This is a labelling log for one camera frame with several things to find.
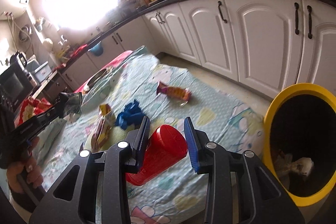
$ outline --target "red bag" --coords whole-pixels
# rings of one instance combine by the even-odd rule
[[[22,103],[18,126],[30,119],[31,117],[45,112],[50,107],[52,107],[52,104],[50,104],[45,98],[43,98],[42,100],[38,100],[33,99],[31,96],[29,96]]]

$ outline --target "red cup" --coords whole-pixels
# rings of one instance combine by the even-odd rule
[[[126,173],[126,180],[135,186],[144,185],[187,155],[188,146],[181,133],[164,124],[148,140],[143,165],[137,174]]]

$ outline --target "blue bucket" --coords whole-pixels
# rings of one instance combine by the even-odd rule
[[[101,42],[99,42],[96,46],[93,48],[89,49],[89,52],[91,52],[95,56],[101,56],[104,52],[104,48],[101,45]]]

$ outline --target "black kettle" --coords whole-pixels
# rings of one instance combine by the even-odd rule
[[[20,65],[20,67],[22,68],[22,70],[25,70],[25,68],[27,67],[27,59],[26,57],[23,55],[22,52],[17,51],[16,53],[14,53],[9,60],[9,64],[14,64],[14,63],[18,63]]]

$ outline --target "screw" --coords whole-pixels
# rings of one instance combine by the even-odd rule
[[[82,151],[79,153],[79,155],[80,155],[82,158],[87,157],[89,154],[90,154],[90,151],[89,151],[89,150],[82,150]]]
[[[119,148],[126,148],[128,146],[128,142],[122,141],[118,143]]]
[[[217,146],[217,144],[215,144],[214,142],[209,142],[206,145],[207,145],[207,148],[210,148],[210,149],[214,149]]]
[[[254,153],[251,150],[246,150],[244,154],[245,154],[245,157],[248,157],[248,158],[254,157]]]

